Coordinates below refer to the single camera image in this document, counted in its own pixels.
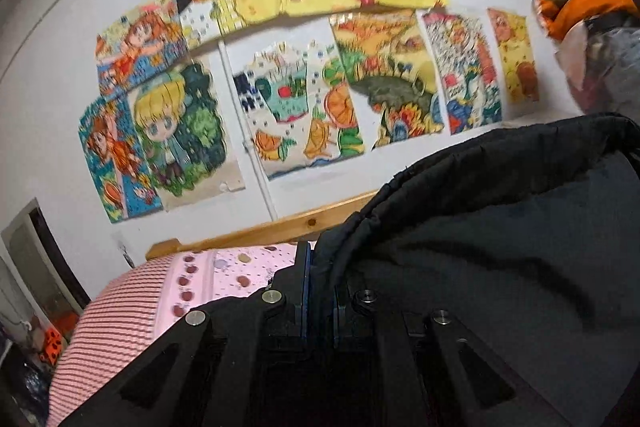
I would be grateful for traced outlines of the black puffer jacket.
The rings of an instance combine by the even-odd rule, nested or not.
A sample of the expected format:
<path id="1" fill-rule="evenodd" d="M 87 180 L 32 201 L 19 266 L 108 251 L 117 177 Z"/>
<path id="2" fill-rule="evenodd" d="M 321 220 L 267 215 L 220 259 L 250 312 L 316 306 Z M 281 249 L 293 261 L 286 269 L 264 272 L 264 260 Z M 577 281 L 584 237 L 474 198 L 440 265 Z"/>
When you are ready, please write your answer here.
<path id="1" fill-rule="evenodd" d="M 639 421 L 639 128 L 494 130 L 427 156 L 323 233 L 312 315 L 356 281 L 446 309 L 576 426 Z"/>

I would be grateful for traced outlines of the pink apple print duvet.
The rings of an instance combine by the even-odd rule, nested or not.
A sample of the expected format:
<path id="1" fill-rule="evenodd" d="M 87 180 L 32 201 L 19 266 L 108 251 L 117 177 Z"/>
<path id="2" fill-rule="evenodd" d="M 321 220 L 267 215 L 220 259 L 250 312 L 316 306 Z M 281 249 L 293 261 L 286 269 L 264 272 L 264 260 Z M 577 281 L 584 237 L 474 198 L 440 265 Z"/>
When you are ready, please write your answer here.
<path id="1" fill-rule="evenodd" d="M 163 335 L 193 308 L 226 297 L 247 297 L 267 287 L 277 271 L 294 265 L 296 249 L 283 243 L 168 256 L 153 337 Z"/>

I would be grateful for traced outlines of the red checkered pink pillow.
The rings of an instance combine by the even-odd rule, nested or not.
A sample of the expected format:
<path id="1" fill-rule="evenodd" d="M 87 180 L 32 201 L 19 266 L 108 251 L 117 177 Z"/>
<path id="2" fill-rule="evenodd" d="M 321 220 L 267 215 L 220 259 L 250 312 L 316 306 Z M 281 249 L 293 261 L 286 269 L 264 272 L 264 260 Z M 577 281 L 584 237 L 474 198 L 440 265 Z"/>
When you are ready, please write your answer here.
<path id="1" fill-rule="evenodd" d="M 55 367 L 47 424 L 57 426 L 152 343 L 172 259 L 143 263 L 106 285 L 81 314 Z"/>

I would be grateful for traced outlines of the swimming girl blue drawing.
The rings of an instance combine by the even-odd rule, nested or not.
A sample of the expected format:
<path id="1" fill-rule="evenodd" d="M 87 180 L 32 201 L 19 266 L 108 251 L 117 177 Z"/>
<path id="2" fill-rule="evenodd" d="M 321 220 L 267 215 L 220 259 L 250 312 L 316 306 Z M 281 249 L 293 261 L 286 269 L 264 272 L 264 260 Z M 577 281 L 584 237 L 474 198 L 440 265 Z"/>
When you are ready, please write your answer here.
<path id="1" fill-rule="evenodd" d="M 163 208 L 123 98 L 97 98 L 85 110 L 78 136 L 101 204 L 112 223 Z"/>

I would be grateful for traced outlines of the blond boy drawing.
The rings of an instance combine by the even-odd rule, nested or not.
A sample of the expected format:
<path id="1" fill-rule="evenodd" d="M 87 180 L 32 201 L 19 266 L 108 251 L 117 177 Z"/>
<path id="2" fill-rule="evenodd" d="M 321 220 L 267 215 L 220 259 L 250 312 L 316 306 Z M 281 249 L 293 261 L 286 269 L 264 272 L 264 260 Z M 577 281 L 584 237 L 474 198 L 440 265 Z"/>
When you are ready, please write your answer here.
<path id="1" fill-rule="evenodd" d="M 172 66 L 127 102 L 163 210 L 244 190 L 207 61 Z"/>

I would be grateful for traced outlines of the oranges and drink drawing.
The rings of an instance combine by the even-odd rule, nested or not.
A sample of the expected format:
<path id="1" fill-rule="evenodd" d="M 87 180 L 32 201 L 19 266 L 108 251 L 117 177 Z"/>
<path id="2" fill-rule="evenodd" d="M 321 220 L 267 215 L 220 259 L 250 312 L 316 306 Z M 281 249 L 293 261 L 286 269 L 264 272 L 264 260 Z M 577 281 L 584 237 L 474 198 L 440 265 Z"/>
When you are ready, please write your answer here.
<path id="1" fill-rule="evenodd" d="M 346 72 L 334 43 L 278 42 L 234 77 L 262 171 L 269 179 L 364 152 Z"/>

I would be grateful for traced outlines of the landscape with flowers drawing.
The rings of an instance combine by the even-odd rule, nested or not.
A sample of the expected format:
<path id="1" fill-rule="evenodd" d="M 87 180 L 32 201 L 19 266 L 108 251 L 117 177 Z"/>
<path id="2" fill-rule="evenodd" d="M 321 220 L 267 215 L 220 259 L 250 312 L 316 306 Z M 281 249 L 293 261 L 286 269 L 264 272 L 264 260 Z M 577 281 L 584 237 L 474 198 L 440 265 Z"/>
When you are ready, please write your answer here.
<path id="1" fill-rule="evenodd" d="M 442 132 L 435 64 L 411 10 L 332 15 L 350 87 L 381 116 L 374 145 Z"/>

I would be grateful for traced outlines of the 2024 dragon drawing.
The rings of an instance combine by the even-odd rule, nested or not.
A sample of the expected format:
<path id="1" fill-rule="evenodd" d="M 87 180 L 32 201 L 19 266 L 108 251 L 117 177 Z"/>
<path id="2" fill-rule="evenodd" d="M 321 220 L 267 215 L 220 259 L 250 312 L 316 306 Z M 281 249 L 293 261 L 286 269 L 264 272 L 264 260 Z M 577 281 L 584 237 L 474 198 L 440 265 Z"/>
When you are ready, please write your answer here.
<path id="1" fill-rule="evenodd" d="M 449 130 L 458 134 L 502 121 L 497 72 L 480 19 L 472 15 L 423 15 L 445 95 Z"/>

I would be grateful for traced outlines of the orange haired girl drawing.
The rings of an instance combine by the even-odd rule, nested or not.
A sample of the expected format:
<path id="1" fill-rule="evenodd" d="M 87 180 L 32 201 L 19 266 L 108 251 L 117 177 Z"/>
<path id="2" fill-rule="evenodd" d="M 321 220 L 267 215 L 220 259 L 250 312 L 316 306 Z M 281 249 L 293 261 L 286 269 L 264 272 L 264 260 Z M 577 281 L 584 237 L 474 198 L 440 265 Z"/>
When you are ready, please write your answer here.
<path id="1" fill-rule="evenodd" d="M 181 60 L 186 51 L 177 0 L 146 0 L 96 36 L 96 72 L 104 100 L 128 93 Z"/>

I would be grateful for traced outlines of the yellow bear and chick drawing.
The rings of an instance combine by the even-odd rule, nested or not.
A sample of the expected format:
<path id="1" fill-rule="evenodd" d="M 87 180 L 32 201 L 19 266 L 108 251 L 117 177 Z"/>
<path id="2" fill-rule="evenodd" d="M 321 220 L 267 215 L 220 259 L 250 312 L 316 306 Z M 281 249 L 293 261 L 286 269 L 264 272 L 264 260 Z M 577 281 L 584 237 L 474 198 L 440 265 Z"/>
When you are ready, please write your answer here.
<path id="1" fill-rule="evenodd" d="M 487 10 L 497 41 L 509 102 L 538 102 L 538 76 L 526 17 L 495 8 Z"/>

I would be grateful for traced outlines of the orange blanket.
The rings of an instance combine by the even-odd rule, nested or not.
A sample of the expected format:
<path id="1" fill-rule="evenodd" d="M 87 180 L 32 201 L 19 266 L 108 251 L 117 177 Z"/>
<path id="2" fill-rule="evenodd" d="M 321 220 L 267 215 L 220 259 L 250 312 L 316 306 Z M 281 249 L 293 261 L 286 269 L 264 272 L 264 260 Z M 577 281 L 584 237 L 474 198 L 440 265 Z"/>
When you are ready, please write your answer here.
<path id="1" fill-rule="evenodd" d="M 533 0 L 538 23 L 546 35 L 562 41 L 578 23 L 611 13 L 639 17 L 634 0 Z"/>

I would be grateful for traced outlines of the wooden bed frame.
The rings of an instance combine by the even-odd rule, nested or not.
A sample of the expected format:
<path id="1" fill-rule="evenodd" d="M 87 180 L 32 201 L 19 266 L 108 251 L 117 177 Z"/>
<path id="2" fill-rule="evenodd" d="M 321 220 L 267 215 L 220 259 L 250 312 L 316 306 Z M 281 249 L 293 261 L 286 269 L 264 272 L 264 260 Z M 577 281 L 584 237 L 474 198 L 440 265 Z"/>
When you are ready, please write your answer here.
<path id="1" fill-rule="evenodd" d="M 361 210 L 375 194 L 375 191 L 363 193 L 343 199 L 341 202 L 334 202 L 276 221 L 265 222 L 241 231 L 202 239 L 190 244 L 183 244 L 179 239 L 166 239 L 152 245 L 145 254 L 145 260 L 151 261 L 178 254 L 181 251 L 271 245 L 292 242 L 294 239 L 306 239 L 306 237 L 316 239 L 323 231 L 340 225 L 354 212 Z"/>

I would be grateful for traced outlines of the grey wall panel door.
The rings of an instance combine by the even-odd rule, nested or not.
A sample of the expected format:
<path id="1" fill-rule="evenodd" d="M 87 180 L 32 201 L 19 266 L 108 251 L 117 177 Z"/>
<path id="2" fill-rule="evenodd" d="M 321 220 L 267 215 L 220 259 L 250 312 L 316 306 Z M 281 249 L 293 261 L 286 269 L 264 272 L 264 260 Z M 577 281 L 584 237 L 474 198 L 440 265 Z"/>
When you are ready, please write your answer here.
<path id="1" fill-rule="evenodd" d="M 66 262 L 37 199 L 17 213 L 1 238 L 30 298 L 51 322 L 84 311 L 90 298 Z"/>

